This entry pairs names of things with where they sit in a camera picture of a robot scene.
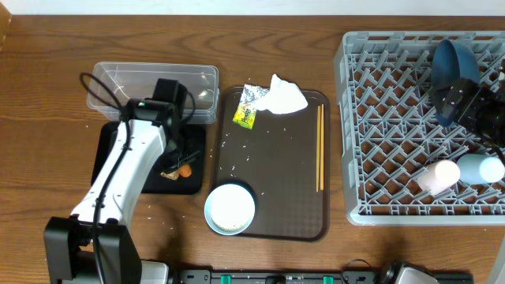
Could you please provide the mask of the pink cup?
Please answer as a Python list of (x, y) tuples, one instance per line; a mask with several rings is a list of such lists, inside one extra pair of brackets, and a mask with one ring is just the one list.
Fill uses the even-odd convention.
[(426, 167), (417, 179), (421, 190), (437, 195), (456, 184), (461, 177), (458, 165), (451, 160), (441, 160)]

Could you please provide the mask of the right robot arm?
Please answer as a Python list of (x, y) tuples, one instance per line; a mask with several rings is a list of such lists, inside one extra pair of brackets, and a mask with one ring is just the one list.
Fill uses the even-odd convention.
[(440, 124), (460, 125), (504, 160), (504, 92), (480, 84), (475, 62), (437, 59), (432, 63), (430, 99)]

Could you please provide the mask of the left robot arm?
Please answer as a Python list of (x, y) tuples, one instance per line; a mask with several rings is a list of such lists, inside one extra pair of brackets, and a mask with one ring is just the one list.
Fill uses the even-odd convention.
[(185, 150), (181, 128), (187, 88), (159, 79), (150, 98), (118, 97), (96, 76), (81, 73), (80, 82), (94, 98), (99, 85), (119, 113), (117, 136), (84, 199), (67, 218), (53, 217), (43, 232), (52, 283), (168, 283), (170, 268), (142, 260), (129, 228), (150, 173), (170, 174), (193, 162), (198, 152)]

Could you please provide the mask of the orange carrot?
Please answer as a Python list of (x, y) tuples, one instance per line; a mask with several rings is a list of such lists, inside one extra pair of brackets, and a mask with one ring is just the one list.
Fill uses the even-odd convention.
[(192, 175), (192, 168), (189, 164), (185, 164), (178, 169), (178, 173), (183, 178), (188, 178)]

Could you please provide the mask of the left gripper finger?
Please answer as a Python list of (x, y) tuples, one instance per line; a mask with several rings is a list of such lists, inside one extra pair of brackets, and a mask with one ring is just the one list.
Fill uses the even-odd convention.
[(164, 151), (159, 157), (159, 166), (161, 168), (171, 168), (178, 164), (178, 151)]
[(186, 164), (191, 164), (195, 162), (199, 156), (200, 156), (200, 150), (193, 151), (187, 155), (183, 155), (181, 158), (177, 158), (174, 162), (171, 162), (169, 166), (167, 166), (163, 170), (163, 173), (170, 174)]

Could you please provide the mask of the brown food scrap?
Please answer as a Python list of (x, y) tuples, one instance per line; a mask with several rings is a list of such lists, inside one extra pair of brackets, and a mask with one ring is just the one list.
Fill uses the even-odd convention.
[(180, 174), (179, 172), (176, 170), (176, 171), (173, 171), (173, 172), (166, 172), (166, 171), (163, 171), (161, 174), (160, 174), (163, 178), (167, 178), (167, 179), (170, 179), (172, 181), (176, 181), (179, 177), (180, 177)]

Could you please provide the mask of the light blue cup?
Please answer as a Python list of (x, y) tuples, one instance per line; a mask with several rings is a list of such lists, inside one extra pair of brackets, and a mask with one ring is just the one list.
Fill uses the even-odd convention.
[(458, 161), (460, 180), (468, 185), (491, 184), (504, 177), (504, 165), (492, 156), (466, 154)]

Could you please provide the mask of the blue plate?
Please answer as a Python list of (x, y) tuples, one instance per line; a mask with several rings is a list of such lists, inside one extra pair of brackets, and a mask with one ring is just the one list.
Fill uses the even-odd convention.
[(431, 69), (429, 97), (434, 107), (442, 103), (438, 89), (451, 86), (459, 78), (480, 83), (480, 71), (474, 53), (464, 44), (444, 39), (436, 47)]

